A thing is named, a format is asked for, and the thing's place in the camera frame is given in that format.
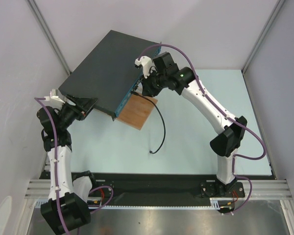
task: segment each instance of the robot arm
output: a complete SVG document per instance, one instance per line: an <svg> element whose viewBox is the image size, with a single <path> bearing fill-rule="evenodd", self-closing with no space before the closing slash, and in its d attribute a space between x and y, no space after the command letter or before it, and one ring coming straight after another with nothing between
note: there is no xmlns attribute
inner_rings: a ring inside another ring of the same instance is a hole
<svg viewBox="0 0 294 235"><path fill-rule="evenodd" d="M163 88L169 88L190 101L208 119L218 134L210 142L210 146L218 157L217 178L225 188L230 188L236 182L232 173L233 155L240 146L245 130L227 118L236 119L237 122L244 126L247 125L246 119L243 116L236 118L202 85L205 91L203 94L198 88L193 71L188 67L180 70L168 52L162 53L153 59L143 56L135 60L135 66L143 67L142 95L154 97ZM225 111L226 117L209 102L205 97L206 94Z"/></svg>

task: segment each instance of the black cable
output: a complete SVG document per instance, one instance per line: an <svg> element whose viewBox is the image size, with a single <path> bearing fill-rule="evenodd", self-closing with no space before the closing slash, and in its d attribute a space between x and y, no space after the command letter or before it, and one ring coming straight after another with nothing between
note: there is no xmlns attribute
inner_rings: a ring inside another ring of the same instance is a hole
<svg viewBox="0 0 294 235"><path fill-rule="evenodd" d="M132 94L137 95L137 96L139 96L139 97L141 97L141 98L143 98L145 100L148 100L150 103L152 103L155 106L155 108L157 109L157 111L158 111L158 113L159 113L159 115L161 117L162 124L163 124L163 130L164 130L162 143L161 143L161 145L159 146L159 148L155 152L152 152L151 150L149 151L149 153L155 154L155 153L157 153L160 150L160 148L162 147L162 145L163 145L163 143L165 142L165 139L166 139L166 125L165 125L165 121L164 121L164 119L162 117L162 114L161 114L160 110L158 109L157 105L152 100L150 100L150 99L148 99L148 98L146 98L146 97L138 94L137 92L132 92Z"/></svg>

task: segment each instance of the brown wooden board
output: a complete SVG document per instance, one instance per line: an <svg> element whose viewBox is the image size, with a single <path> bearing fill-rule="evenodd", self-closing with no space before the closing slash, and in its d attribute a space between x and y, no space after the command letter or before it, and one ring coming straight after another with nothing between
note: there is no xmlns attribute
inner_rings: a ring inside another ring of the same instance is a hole
<svg viewBox="0 0 294 235"><path fill-rule="evenodd" d="M146 98L152 100L155 104L158 102L158 100L154 98ZM151 102L139 96L132 95L117 120L141 130L153 108L154 106Z"/></svg>

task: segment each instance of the white wall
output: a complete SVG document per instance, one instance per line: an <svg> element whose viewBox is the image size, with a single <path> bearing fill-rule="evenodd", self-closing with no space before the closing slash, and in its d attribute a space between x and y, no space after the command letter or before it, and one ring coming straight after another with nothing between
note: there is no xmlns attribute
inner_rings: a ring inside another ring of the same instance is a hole
<svg viewBox="0 0 294 235"><path fill-rule="evenodd" d="M294 198L294 0L285 3L246 80L273 167Z"/></svg>
<svg viewBox="0 0 294 235"><path fill-rule="evenodd" d="M71 70L110 29L175 45L197 69L242 69L276 2L37 0Z"/></svg>
<svg viewBox="0 0 294 235"><path fill-rule="evenodd" d="M44 156L33 98L65 78L26 1L0 0L0 203L12 196L4 234L14 234L29 179Z"/></svg>

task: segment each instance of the metal floor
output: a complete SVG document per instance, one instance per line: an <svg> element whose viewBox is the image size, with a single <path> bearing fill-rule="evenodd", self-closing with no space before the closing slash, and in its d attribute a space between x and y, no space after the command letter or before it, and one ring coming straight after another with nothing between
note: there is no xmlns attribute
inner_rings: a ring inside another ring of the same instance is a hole
<svg viewBox="0 0 294 235"><path fill-rule="evenodd" d="M35 209L27 235L53 235ZM289 235L280 201L250 201L234 216L209 210L101 210L81 235Z"/></svg>

